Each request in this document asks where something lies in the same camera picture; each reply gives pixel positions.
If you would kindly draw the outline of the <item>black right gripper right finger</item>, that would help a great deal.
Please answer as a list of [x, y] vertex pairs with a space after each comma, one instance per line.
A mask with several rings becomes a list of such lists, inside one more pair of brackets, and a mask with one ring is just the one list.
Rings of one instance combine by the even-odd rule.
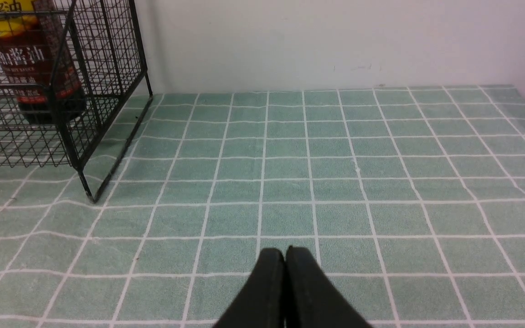
[[371, 327], [330, 282], [309, 249], [290, 246], [285, 261], [286, 327]]

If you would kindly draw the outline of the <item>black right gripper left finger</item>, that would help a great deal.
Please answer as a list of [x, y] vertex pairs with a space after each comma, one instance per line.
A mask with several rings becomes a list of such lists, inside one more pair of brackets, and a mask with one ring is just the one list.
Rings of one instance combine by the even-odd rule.
[[281, 251], [262, 249], [246, 283], [214, 327], [283, 328], [284, 275], [285, 260]]

